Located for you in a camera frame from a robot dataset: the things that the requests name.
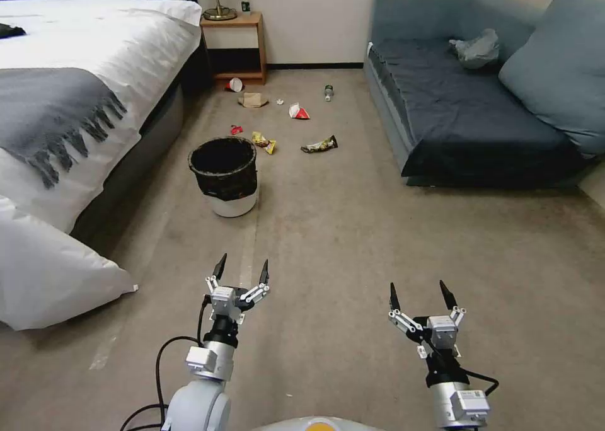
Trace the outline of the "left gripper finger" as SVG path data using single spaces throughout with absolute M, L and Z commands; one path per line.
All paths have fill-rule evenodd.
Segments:
M 207 284 L 207 288 L 209 290 L 210 295 L 212 295 L 215 289 L 219 287 L 219 282 L 222 278 L 226 266 L 226 259 L 227 254 L 224 253 L 219 262 L 215 265 L 212 274 L 205 278 L 205 282 Z
M 258 283 L 238 296 L 238 307 L 254 307 L 270 292 L 268 260 L 265 260 Z

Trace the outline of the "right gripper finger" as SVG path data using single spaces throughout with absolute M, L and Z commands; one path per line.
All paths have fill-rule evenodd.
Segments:
M 389 307 L 389 321 L 403 332 L 409 340 L 422 343 L 424 340 L 423 326 L 401 310 L 394 283 L 389 285 Z
M 457 300 L 454 294 L 449 290 L 446 284 L 440 281 L 440 290 L 446 304 L 447 310 L 449 311 L 449 317 L 454 323 L 455 327 L 459 328 L 462 320 L 466 315 L 466 308 L 458 306 Z

